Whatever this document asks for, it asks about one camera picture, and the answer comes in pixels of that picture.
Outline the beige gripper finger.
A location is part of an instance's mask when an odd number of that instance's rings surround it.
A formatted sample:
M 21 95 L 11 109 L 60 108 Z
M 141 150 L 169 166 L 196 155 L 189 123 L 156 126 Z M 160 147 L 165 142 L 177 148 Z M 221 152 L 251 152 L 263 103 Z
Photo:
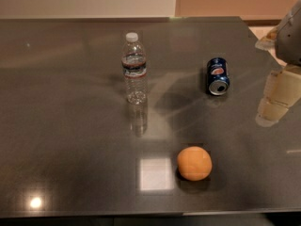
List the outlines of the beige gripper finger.
M 265 36 L 255 43 L 257 49 L 263 51 L 273 50 L 276 47 L 277 26 L 273 27 Z
M 258 106 L 256 123 L 271 127 L 301 99 L 301 67 L 287 64 L 281 71 L 271 71 Z

